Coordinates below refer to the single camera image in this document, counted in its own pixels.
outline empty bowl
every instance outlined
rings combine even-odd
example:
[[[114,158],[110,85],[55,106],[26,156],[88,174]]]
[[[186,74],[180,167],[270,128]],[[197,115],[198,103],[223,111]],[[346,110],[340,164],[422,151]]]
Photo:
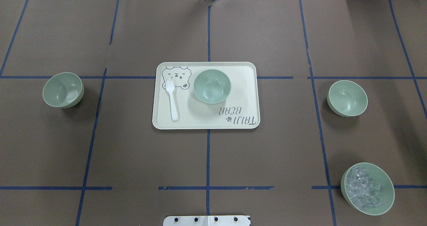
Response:
[[[371,207],[371,208],[358,208],[352,200],[349,199],[349,197],[352,197],[351,192],[349,188],[346,188],[346,178],[350,177],[349,172],[352,168],[359,167],[364,168],[369,173],[369,179],[374,181],[379,188],[379,197],[382,200],[382,205],[377,207]],[[395,189],[393,186],[393,183],[387,173],[382,170],[377,165],[373,165],[371,163],[358,163],[353,166],[351,166],[343,175],[341,178],[341,191],[343,193],[344,198],[346,201],[355,209],[368,214],[368,215],[381,215],[389,211],[391,207],[393,206],[393,203],[395,201]]]
[[[327,100],[332,111],[344,117],[361,115],[368,107],[366,92],[350,80],[339,80],[332,84]]]
[[[201,72],[194,80],[194,93],[205,103],[220,103],[230,95],[231,90],[229,77],[215,69]]]
[[[83,97],[81,79],[71,72],[56,74],[43,88],[43,100],[52,107],[68,108],[76,105]]]

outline white tray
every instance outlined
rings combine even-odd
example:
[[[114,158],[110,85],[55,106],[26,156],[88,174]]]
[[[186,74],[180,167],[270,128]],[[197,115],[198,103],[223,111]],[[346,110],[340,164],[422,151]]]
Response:
[[[200,101],[194,94],[197,75],[217,69],[230,78],[228,98],[217,104]],[[165,80],[173,76],[178,121],[170,115]],[[157,67],[153,119],[158,129],[253,129],[260,123],[257,72],[250,62],[166,62]]]

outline blue tape line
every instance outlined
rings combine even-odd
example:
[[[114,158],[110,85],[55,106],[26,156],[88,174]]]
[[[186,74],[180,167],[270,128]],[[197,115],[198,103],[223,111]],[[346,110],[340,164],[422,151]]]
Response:
[[[79,226],[80,224],[80,216],[81,216],[81,209],[83,208],[84,193],[85,193],[85,190],[81,190],[79,209],[77,211],[77,218],[76,218],[76,226]]]
[[[313,77],[314,79],[413,79],[413,77]]]
[[[341,186],[311,186],[311,189],[341,189]]]
[[[0,76],[0,78],[4,79],[39,79],[39,78],[45,78],[49,79],[52,76]]]
[[[210,200],[210,129],[206,134],[206,215],[210,214],[209,200]]]
[[[116,2],[116,11],[114,12],[114,19],[113,19],[113,27],[111,28],[111,37],[110,37],[110,44],[113,42],[113,35],[114,35],[114,27],[116,26],[116,18],[117,18],[117,11],[119,10],[119,1]]]
[[[207,7],[207,61],[208,62],[210,62],[210,7],[212,6]]]
[[[402,48],[403,48],[403,51],[405,53],[406,61],[407,61],[408,66],[409,66],[409,70],[411,71],[411,75],[412,75],[413,80],[414,80],[415,88],[417,89],[418,97],[420,98],[420,102],[421,102],[421,106],[422,106],[423,111],[424,111],[424,115],[427,119],[427,110],[426,110],[426,107],[424,105],[423,97],[421,96],[420,88],[418,87],[417,79],[415,79],[415,73],[414,73],[414,70],[412,69],[412,65],[411,65],[411,61],[409,60],[408,52],[406,51],[406,47],[405,47],[405,44],[404,44],[403,39],[402,39],[402,35],[400,33],[400,30],[399,30],[398,22],[397,22],[396,16],[395,16],[395,11],[393,10],[392,0],[389,0],[389,5],[390,5],[390,10],[391,10],[392,16],[393,16],[393,21],[395,22],[396,31],[398,32],[399,40],[401,41]]]
[[[211,190],[243,190],[243,189],[254,189],[254,190],[270,190],[274,186],[211,186]]]
[[[0,186],[0,190],[82,190],[83,187],[67,186]],[[113,187],[86,187],[86,190],[113,190]]]
[[[85,190],[113,190],[113,187],[86,187]]]
[[[326,182],[328,183],[328,187],[329,187],[328,193],[329,193],[329,203],[331,204],[332,221],[334,223],[334,226],[337,226],[337,220],[335,218],[334,200],[332,199],[332,190],[330,188],[331,187],[331,180],[329,178],[329,169],[328,169],[328,160],[326,158],[325,141],[323,140],[322,123],[320,122],[319,105],[317,103],[317,95],[316,95],[316,87],[314,84],[313,68],[311,65],[310,55],[308,53],[307,30],[305,28],[304,12],[302,9],[302,1],[301,0],[299,0],[299,8],[301,11],[302,28],[304,30],[305,48],[307,50],[308,65],[310,66],[311,87],[313,89],[314,105],[316,106],[317,124],[319,125],[320,142],[322,144],[323,163],[325,165]]]
[[[76,226],[78,226],[80,223],[81,209],[83,207],[83,200],[84,200],[84,191],[85,191],[84,188],[86,187],[87,175],[89,173],[90,159],[92,158],[93,142],[95,141],[96,126],[98,125],[99,106],[101,105],[102,94],[104,93],[104,84],[105,84],[106,75],[107,75],[107,69],[105,68],[104,75],[102,76],[101,90],[99,91],[98,105],[96,106],[95,121],[93,123],[92,138],[90,139],[89,153],[87,155],[86,170],[84,172],[83,189],[81,190],[81,195],[80,195],[79,210],[77,211]]]
[[[53,76],[0,76],[8,79],[49,79]],[[103,79],[102,76],[79,76],[81,79]],[[106,79],[156,79],[155,76],[107,76]]]
[[[257,79],[293,79],[293,77],[257,77]]]
[[[108,76],[106,79],[156,79],[155,76]]]
[[[394,185],[395,188],[427,188],[427,185]]]
[[[159,187],[159,190],[206,190],[205,186],[167,186]]]
[[[210,190],[243,190],[243,189],[270,190],[272,188],[274,188],[274,186],[209,186],[209,191]],[[159,190],[207,190],[207,187],[205,186],[166,186],[166,187],[158,187],[158,189]]]
[[[61,186],[1,186],[0,190],[81,190],[82,187]]]
[[[393,185],[394,188],[427,188],[427,185]],[[341,189],[341,186],[311,186],[311,189]]]
[[[21,16],[19,17],[18,24],[16,25],[15,32],[13,33],[12,39],[10,40],[9,48],[7,48],[6,56],[4,57],[3,65],[1,66],[1,69],[0,69],[0,76],[3,74],[4,67],[6,66],[7,58],[9,57],[10,50],[12,49],[13,42],[15,41],[15,36],[16,36],[16,33],[18,32],[18,28],[19,28],[19,25],[21,24],[22,17],[24,16],[24,12],[27,4],[28,4],[28,0],[25,0],[25,4],[22,9]]]

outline white plastic spoon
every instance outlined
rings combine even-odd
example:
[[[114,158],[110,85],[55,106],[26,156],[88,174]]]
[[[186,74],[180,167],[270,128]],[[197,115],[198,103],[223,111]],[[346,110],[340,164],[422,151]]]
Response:
[[[178,111],[176,109],[175,99],[173,98],[173,91],[175,90],[175,84],[172,80],[166,80],[166,91],[169,93],[170,99],[170,114],[172,116],[173,121],[178,120]]]

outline bear illustration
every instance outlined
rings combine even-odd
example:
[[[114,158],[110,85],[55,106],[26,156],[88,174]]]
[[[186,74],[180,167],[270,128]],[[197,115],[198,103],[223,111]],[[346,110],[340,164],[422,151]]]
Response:
[[[189,88],[189,77],[191,76],[191,70],[188,69],[188,67],[180,67],[180,66],[173,66],[173,67],[166,67],[161,72],[161,75],[163,77],[163,89],[165,88],[166,80],[171,79],[173,83],[175,84],[175,87],[181,87],[182,89]]]

